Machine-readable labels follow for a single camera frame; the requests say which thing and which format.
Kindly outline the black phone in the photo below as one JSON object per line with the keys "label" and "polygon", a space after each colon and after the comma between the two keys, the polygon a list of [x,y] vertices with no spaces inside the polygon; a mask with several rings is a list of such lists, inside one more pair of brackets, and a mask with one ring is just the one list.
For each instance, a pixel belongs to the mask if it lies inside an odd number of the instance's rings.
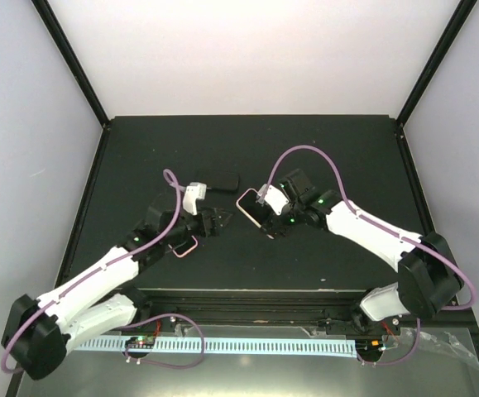
{"label": "black phone", "polygon": [[205,184],[207,190],[224,193],[235,193],[238,190],[240,175],[222,170],[199,170],[194,180]]}

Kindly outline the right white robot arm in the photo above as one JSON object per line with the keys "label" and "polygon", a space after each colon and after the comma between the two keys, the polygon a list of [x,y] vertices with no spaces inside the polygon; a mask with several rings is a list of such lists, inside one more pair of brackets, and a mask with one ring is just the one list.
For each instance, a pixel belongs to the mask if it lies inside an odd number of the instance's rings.
{"label": "right white robot arm", "polygon": [[431,232],[420,236],[385,222],[344,202],[334,190],[320,191],[302,170],[295,170],[278,185],[263,184],[256,201],[266,210],[261,229],[276,237],[294,224],[345,237],[383,260],[396,274],[396,282],[371,289],[350,313],[352,327],[369,333],[381,320],[414,315],[433,318],[444,309],[464,283],[452,270],[453,254],[447,241]]}

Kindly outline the phone with red edge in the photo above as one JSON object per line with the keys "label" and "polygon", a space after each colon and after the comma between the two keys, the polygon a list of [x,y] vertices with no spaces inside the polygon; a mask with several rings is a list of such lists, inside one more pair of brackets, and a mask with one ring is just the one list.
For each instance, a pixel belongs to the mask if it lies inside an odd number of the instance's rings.
{"label": "phone with red edge", "polygon": [[237,209],[268,238],[274,240],[271,231],[271,221],[275,213],[268,205],[258,202],[258,192],[253,188],[247,189],[236,201]]}

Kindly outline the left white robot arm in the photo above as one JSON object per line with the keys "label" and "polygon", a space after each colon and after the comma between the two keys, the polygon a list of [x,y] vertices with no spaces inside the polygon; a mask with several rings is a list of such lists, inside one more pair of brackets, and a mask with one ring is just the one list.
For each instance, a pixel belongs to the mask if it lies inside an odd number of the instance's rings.
{"label": "left white robot arm", "polygon": [[166,254],[187,256],[201,237],[216,237],[232,212],[203,207],[148,208],[146,216],[95,264],[37,298],[17,298],[10,308],[1,344],[1,368],[10,372],[12,357],[19,371],[33,380],[51,374],[76,347],[114,328],[142,330],[151,323],[149,301],[129,281]]}

